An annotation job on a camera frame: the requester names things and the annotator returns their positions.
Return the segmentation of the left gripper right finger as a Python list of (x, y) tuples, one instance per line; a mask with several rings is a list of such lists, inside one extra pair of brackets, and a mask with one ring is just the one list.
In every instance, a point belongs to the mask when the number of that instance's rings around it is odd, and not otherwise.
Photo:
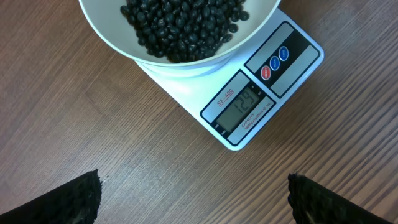
[(288, 175), (287, 198), (296, 223), (391, 224), (304, 175)]

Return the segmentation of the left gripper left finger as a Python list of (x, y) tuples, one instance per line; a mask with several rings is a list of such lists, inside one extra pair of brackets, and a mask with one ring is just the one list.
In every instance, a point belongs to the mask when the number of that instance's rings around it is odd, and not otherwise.
[(1, 215), (1, 223), (93, 224), (101, 203), (102, 182), (95, 169)]

